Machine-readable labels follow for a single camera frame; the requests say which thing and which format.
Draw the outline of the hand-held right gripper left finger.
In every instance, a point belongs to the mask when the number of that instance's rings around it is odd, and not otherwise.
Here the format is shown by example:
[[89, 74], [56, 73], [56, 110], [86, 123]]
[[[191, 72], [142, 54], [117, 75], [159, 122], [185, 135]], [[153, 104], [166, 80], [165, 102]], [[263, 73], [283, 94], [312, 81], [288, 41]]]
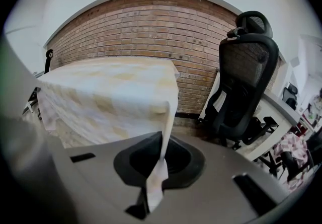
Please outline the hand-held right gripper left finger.
[[74, 166], [108, 202], [139, 220], [150, 214], [146, 180], [156, 165], [162, 134], [67, 149]]

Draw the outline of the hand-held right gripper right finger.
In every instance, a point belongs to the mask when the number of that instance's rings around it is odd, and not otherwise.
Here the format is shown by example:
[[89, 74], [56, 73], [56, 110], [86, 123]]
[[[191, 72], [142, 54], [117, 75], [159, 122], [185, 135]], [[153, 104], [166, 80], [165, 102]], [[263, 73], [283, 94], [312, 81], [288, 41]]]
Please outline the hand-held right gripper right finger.
[[199, 149], [205, 168], [199, 179], [185, 189], [166, 190], [155, 210], [156, 223], [247, 223], [257, 218], [233, 177], [248, 174], [275, 203], [288, 192], [276, 178], [239, 153], [193, 136], [175, 136]]

